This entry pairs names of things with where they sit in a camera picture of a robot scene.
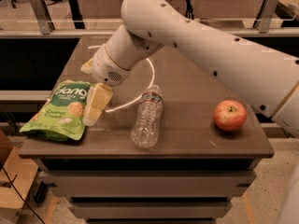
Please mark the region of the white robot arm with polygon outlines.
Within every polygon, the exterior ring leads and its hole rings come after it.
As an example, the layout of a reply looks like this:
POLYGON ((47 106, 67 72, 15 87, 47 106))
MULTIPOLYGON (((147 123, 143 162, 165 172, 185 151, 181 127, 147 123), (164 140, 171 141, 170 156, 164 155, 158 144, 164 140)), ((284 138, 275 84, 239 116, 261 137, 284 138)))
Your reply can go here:
POLYGON ((296 57, 189 20, 165 0, 123 0, 121 18, 123 25, 81 66, 82 72, 118 86, 139 61, 167 45, 299 136, 296 57))

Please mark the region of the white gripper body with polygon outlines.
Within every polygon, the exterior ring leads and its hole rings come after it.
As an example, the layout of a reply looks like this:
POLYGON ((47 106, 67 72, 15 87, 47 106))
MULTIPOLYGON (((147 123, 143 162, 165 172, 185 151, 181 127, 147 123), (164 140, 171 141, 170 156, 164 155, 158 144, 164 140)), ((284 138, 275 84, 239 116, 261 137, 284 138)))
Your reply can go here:
POLYGON ((97 82, 106 83, 112 87, 119 86, 130 75, 130 70, 125 70, 116 65, 107 55, 106 45, 102 45, 93 55, 92 76, 97 82))

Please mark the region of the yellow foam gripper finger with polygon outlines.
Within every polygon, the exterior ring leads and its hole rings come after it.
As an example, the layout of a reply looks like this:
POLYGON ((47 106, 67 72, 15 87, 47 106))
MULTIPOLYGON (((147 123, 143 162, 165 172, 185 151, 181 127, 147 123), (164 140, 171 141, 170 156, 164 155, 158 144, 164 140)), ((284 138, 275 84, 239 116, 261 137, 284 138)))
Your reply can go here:
POLYGON ((92 72, 92 64, 93 64, 93 59, 90 59, 80 67, 80 71, 85 74, 90 74, 92 72))
POLYGON ((112 96, 112 88, 105 83, 97 83, 90 87, 83 115, 83 123, 86 126, 93 126, 98 121, 112 96))

